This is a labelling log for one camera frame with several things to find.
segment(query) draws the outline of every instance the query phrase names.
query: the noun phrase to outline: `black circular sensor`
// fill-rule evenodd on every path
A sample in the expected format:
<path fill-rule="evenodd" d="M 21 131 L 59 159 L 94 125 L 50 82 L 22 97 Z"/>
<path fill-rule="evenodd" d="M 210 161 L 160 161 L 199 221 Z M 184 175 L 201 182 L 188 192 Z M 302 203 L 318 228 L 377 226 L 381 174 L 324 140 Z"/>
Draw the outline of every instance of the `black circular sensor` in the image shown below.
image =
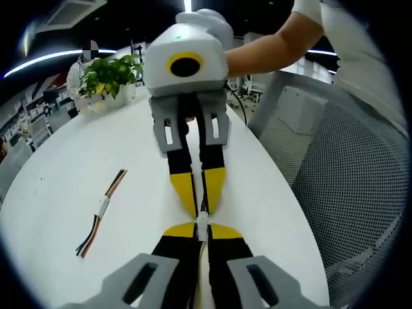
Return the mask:
<path fill-rule="evenodd" d="M 193 58 L 180 58 L 174 61 L 170 67 L 170 71 L 179 77 L 189 77 L 200 70 L 200 63 Z"/>

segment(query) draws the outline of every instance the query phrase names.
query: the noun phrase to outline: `colorful wire bundle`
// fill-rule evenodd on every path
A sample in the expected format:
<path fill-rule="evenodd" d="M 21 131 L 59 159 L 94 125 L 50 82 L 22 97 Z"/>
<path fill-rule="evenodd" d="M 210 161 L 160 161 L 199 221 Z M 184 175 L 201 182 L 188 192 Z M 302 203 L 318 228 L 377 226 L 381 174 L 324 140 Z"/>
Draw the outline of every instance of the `colorful wire bundle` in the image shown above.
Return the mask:
<path fill-rule="evenodd" d="M 84 258 L 86 254 L 88 253 L 88 250 L 91 244 L 93 243 L 93 240 L 95 240 L 98 226 L 100 225 L 100 221 L 102 221 L 103 215 L 106 212 L 106 209 L 108 208 L 110 198 L 113 195 L 116 188 L 118 187 L 119 183 L 122 181 L 123 177 L 126 175 L 126 173 L 127 173 L 127 170 L 121 169 L 116 175 L 116 178 L 111 183 L 109 189 L 104 194 L 105 198 L 103 200 L 99 213 L 95 214 L 95 217 L 93 219 L 93 226 L 91 228 L 89 236 L 83 241 L 83 243 L 80 246 L 77 247 L 76 256 L 80 256 Z"/>

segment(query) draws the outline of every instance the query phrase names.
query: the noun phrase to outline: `green leaves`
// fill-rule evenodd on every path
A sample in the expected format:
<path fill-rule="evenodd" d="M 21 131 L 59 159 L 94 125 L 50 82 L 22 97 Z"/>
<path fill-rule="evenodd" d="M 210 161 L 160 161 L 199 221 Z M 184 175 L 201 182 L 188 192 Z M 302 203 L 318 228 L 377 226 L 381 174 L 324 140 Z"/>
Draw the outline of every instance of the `green leaves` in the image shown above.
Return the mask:
<path fill-rule="evenodd" d="M 85 69 L 81 78 L 80 93 L 91 97 L 95 93 L 106 92 L 116 98 L 121 85 L 137 81 L 136 74 L 142 73 L 142 65 L 136 62 L 138 55 L 126 55 L 120 59 L 96 59 Z"/>

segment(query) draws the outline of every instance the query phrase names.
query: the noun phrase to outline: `desk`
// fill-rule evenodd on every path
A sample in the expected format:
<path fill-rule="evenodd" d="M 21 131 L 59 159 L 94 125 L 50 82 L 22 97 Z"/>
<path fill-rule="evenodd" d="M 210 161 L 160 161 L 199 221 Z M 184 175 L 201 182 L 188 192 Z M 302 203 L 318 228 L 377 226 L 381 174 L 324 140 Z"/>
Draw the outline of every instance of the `desk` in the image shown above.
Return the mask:
<path fill-rule="evenodd" d="M 136 99 L 140 102 L 99 119 L 79 115 L 61 127 L 8 191 L 1 235 L 24 282 L 47 307 L 97 294 L 107 275 L 137 254 L 151 253 L 163 231 L 191 221 L 169 182 L 167 159 L 158 152 L 147 94 Z M 230 108 L 227 113 L 232 120 L 224 150 L 227 179 L 211 221 L 238 229 L 255 255 L 266 255 L 298 279 L 303 295 L 328 304 L 321 255 L 297 200 L 242 120 Z M 198 132 L 195 122 L 189 126 L 199 199 Z M 88 255 L 80 259 L 75 249 L 121 168 L 129 171 Z"/>

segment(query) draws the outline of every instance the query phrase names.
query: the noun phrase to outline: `ceiling light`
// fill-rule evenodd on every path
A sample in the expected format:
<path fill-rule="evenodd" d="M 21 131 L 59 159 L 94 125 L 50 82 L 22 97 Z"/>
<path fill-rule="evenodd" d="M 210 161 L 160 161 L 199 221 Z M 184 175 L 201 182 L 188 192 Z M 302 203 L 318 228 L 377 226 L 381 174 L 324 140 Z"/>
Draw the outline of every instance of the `ceiling light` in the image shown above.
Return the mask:
<path fill-rule="evenodd" d="M 192 11 L 192 0 L 185 0 L 185 11 L 186 12 Z"/>
<path fill-rule="evenodd" d="M 324 51 L 324 50 L 308 50 L 308 53 L 320 53 L 322 55 L 337 56 L 337 54 L 332 51 Z"/>
<path fill-rule="evenodd" d="M 66 55 L 75 55 L 75 54 L 80 54 L 82 52 L 83 52 L 82 50 L 68 50 L 68 51 L 60 51 L 59 53 L 51 53 L 49 55 L 45 55 L 45 56 L 30 60 L 30 61 L 27 61 L 23 64 L 20 64 L 19 66 L 16 66 L 14 69 L 11 69 L 9 72 L 7 72 L 4 75 L 3 78 L 5 79 L 7 76 L 9 76 L 9 75 L 11 75 L 11 74 L 13 74 L 17 71 L 20 71 L 24 68 L 27 68 L 28 66 L 31 66 L 35 63 L 38 63 L 38 62 L 41 62 L 41 61 L 44 61 L 44 60 L 47 60 L 47 59 L 66 56 Z M 117 51 L 115 51 L 115 50 L 98 50 L 98 52 L 99 53 L 116 53 Z"/>

